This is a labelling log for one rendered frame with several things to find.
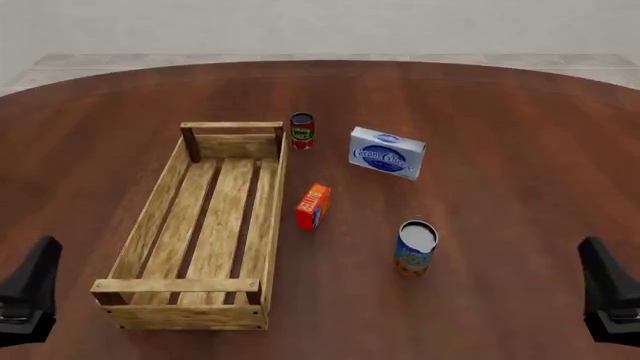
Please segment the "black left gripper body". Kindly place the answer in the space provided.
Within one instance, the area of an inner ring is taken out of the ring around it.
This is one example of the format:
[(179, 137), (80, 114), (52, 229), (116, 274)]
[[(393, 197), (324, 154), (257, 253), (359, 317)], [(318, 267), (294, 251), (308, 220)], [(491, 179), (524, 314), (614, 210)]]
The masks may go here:
[(47, 341), (56, 323), (56, 303), (0, 298), (0, 347)]

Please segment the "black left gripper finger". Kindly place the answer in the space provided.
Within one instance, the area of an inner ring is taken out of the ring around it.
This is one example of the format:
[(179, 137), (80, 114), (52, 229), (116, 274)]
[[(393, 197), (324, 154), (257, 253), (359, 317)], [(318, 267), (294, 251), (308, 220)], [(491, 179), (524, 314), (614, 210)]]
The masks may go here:
[(17, 268), (0, 279), (0, 303), (54, 310), (62, 249), (61, 243), (53, 236), (42, 236)]

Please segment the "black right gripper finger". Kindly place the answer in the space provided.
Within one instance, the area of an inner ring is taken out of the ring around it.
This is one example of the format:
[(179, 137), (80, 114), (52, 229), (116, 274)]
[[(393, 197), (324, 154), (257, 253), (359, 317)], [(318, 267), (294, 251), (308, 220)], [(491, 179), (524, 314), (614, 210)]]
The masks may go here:
[(585, 284), (584, 313), (640, 309), (640, 281), (629, 275), (602, 239), (588, 236), (578, 245)]

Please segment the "blue alphabet soup tin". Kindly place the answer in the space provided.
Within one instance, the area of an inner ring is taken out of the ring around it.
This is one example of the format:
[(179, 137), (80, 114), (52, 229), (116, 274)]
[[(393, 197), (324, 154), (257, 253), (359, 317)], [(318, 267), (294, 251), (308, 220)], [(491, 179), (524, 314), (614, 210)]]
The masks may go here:
[(439, 242), (437, 230), (425, 221), (411, 220), (398, 231), (394, 262), (405, 275), (424, 275)]

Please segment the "wooden slat tray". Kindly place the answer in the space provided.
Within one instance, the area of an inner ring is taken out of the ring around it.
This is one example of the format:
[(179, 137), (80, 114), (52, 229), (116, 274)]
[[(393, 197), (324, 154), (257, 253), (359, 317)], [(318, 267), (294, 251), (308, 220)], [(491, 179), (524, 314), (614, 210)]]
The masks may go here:
[(263, 330), (287, 138), (281, 122), (185, 122), (92, 296), (121, 329)]

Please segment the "pale blue cream cheese box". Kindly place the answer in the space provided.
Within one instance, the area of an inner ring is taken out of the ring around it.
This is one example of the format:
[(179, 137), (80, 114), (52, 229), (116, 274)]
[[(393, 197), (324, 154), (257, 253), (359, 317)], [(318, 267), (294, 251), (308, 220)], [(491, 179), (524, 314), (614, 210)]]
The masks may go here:
[(420, 174), (427, 144), (355, 127), (350, 134), (349, 163), (416, 180)]

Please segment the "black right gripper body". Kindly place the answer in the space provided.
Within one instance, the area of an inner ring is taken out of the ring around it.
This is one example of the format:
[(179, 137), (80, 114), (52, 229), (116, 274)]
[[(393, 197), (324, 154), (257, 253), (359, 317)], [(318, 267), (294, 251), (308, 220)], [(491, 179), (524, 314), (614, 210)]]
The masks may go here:
[(606, 311), (586, 314), (584, 323), (595, 342), (608, 344), (640, 344), (640, 316), (615, 318)]

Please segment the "red tomato sauce tin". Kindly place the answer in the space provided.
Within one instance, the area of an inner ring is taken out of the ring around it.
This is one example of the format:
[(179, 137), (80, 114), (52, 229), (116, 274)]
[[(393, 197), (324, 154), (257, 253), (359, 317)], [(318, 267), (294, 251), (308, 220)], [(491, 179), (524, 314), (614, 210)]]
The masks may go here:
[(295, 149), (310, 149), (314, 145), (315, 121), (310, 113), (294, 113), (289, 129)]

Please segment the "red and orange butter box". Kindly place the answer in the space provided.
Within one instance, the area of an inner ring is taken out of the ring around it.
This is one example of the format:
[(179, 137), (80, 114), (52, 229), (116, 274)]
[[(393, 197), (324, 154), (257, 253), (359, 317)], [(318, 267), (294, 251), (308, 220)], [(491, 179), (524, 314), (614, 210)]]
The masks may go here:
[(314, 183), (296, 206), (296, 224), (298, 227), (312, 231), (324, 218), (331, 198), (331, 188)]

